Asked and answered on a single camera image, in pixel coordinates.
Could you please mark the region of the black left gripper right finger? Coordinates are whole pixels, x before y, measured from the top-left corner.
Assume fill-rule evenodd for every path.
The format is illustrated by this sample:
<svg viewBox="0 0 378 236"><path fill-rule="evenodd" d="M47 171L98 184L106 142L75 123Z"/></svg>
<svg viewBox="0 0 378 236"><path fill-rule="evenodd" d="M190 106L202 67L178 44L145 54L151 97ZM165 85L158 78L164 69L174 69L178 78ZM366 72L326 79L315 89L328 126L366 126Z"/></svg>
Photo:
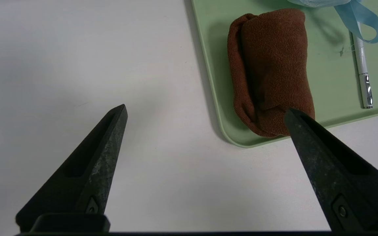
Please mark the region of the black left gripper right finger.
<svg viewBox="0 0 378 236"><path fill-rule="evenodd" d="M378 231L378 170L305 113L284 116L332 231Z"/></svg>

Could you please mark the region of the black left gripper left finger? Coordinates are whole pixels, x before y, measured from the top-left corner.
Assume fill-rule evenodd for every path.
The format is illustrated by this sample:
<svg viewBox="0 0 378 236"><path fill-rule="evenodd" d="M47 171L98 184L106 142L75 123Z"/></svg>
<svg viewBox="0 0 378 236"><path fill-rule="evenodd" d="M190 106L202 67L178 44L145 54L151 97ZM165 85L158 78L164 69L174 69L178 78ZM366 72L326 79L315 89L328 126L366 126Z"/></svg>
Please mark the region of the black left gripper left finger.
<svg viewBox="0 0 378 236"><path fill-rule="evenodd" d="M124 104L107 112L16 214L20 232L108 232L105 216L127 124Z"/></svg>

